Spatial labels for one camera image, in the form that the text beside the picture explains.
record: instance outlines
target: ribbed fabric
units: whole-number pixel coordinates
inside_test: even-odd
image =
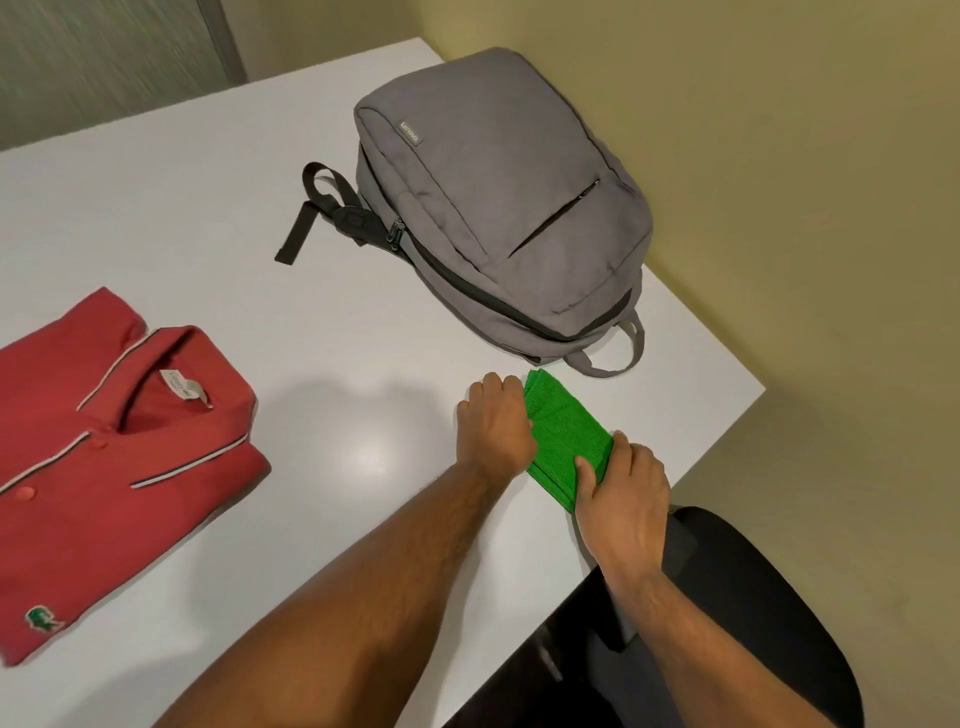
[[[527,470],[567,511],[577,502],[577,471],[573,458],[583,455],[603,479],[613,437],[564,386],[543,369],[527,375],[523,388],[527,416],[534,421],[540,448]]]

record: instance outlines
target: red shirt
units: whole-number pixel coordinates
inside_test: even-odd
[[[269,470],[249,442],[255,403],[202,331],[148,331],[106,288],[0,350],[6,665]]]

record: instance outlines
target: hand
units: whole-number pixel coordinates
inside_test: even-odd
[[[537,455],[532,426],[520,380],[508,376],[501,382],[490,372],[483,382],[473,382],[468,399],[457,405],[457,463],[506,487]]]
[[[660,573],[670,484],[649,448],[631,445],[622,432],[597,486],[596,473],[583,457],[577,468],[577,523],[584,544],[615,594],[624,594]]]

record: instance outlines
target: pocket zipper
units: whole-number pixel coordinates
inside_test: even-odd
[[[630,302],[632,291],[627,291],[623,295],[623,298],[617,301],[608,311],[600,314],[600,316],[591,321],[573,336],[564,336],[558,331],[554,331],[552,328],[547,328],[543,324],[539,324],[526,314],[517,311],[508,303],[500,301],[496,296],[487,293],[487,291],[483,290],[482,288],[478,288],[468,280],[460,278],[460,276],[443,265],[432,253],[430,253],[430,251],[424,248],[420,241],[414,237],[414,235],[409,231],[407,226],[400,218],[396,218],[396,221],[390,228],[390,235],[387,238],[388,241],[390,241],[391,244],[393,244],[395,241],[398,241],[400,236],[403,235],[404,231],[406,231],[408,237],[410,238],[410,242],[413,243],[414,248],[417,249],[420,257],[426,261],[426,264],[429,265],[438,276],[444,279],[453,288],[460,291],[460,293],[464,294],[468,298],[486,306],[491,311],[495,311],[501,316],[505,316],[511,321],[520,324],[525,328],[529,328],[541,339],[546,339],[547,341],[555,341],[561,344],[570,344],[574,341],[579,341],[594,329],[600,328],[604,324],[607,324],[616,318],[616,316],[621,313]]]
[[[541,232],[545,231],[547,228],[549,228],[551,225],[553,225],[555,222],[557,222],[557,220],[558,220],[562,215],[567,214],[574,205],[576,205],[576,204],[579,203],[581,200],[583,200],[590,192],[593,191],[593,188],[594,188],[597,184],[599,184],[599,183],[600,183],[600,180],[599,180],[599,179],[594,180],[593,182],[591,182],[591,183],[590,183],[590,186],[589,186],[587,189],[585,189],[585,190],[584,190],[583,192],[581,192],[579,195],[577,195],[577,196],[574,197],[572,200],[570,200],[570,202],[568,202],[566,205],[564,205],[563,207],[561,207],[560,209],[558,209],[556,212],[554,212],[552,215],[550,215],[550,217],[548,217],[546,220],[544,220],[542,223],[540,223],[540,225],[537,227],[537,229],[534,230],[533,232],[531,232],[529,235],[527,235],[526,238],[523,240],[523,242],[521,242],[519,245],[517,245],[517,246],[514,248],[514,251],[513,251],[512,253],[510,253],[509,255],[507,255],[507,257],[508,257],[508,258],[511,258],[511,257],[513,257],[514,255],[516,255],[516,252],[517,252],[517,251],[519,251],[521,248],[523,248],[524,246],[526,246],[527,243],[529,243],[531,240],[533,240],[535,237],[537,237]]]

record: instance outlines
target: person's left arm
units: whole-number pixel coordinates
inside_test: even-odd
[[[457,407],[457,462],[255,625],[156,728],[386,728],[426,667],[480,526],[533,461],[523,386]]]

